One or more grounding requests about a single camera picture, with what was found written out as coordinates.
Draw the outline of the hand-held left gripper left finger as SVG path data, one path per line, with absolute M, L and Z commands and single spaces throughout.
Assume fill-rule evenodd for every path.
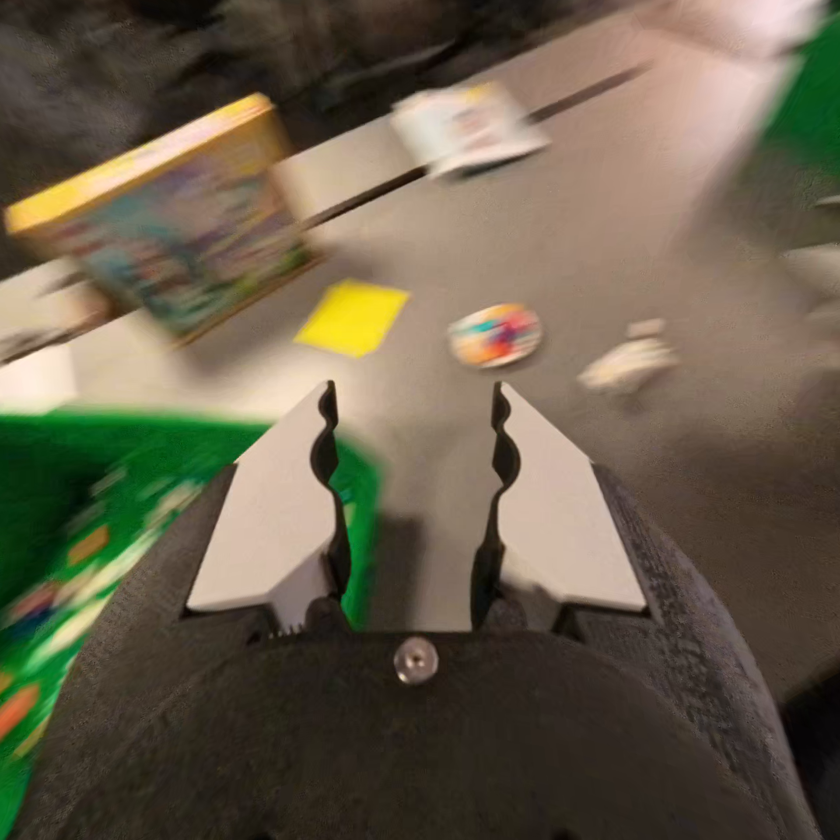
M 322 599 L 341 607 L 351 551 L 340 494 L 339 413 L 324 381 L 234 464 L 185 608 L 192 614 L 265 608 L 275 624 L 304 624 Z

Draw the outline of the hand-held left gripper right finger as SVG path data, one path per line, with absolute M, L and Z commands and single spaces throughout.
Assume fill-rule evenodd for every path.
M 471 624 L 511 600 L 527 625 L 574 608 L 642 616 L 648 600 L 583 450 L 510 384 L 493 386 L 491 467 L 499 487 L 471 571 Z

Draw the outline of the white brick assembly teal brick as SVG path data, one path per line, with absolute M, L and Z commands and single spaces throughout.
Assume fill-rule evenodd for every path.
M 631 322 L 624 340 L 589 363 L 576 377 L 588 392 L 634 394 L 660 375 L 675 369 L 679 356 L 667 341 L 666 320 Z

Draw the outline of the pile of toy bricks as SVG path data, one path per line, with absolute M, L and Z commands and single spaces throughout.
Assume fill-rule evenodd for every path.
M 2 772 L 43 736 L 81 646 L 118 585 L 200 494 L 213 468 L 163 477 L 114 467 L 22 594 L 2 607 Z

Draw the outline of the colourful toy set box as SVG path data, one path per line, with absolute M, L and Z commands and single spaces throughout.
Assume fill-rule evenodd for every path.
M 322 259 L 275 171 L 287 151 L 255 93 L 17 202 L 5 228 L 189 343 Z

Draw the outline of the round rainbow brick plate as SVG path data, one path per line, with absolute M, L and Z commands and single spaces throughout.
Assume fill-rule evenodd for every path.
M 535 312 L 519 303 L 501 303 L 476 311 L 448 328 L 448 347 L 468 367 L 492 369 L 527 359 L 543 340 Z

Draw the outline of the yellow sticky note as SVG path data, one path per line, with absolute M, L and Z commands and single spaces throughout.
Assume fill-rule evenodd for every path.
M 341 280 L 323 292 L 294 342 L 359 359 L 381 346 L 410 297 L 392 287 Z

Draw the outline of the instruction booklet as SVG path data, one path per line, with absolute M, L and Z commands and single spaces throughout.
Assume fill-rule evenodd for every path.
M 551 143 L 496 82 L 419 91 L 392 106 L 391 125 L 414 164 L 432 179 L 492 169 Z

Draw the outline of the green divided plastic bin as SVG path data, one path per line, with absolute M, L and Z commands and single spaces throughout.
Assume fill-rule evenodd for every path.
M 815 33 L 792 53 L 795 68 L 758 140 L 798 163 L 839 175 L 839 6 L 830 2 Z

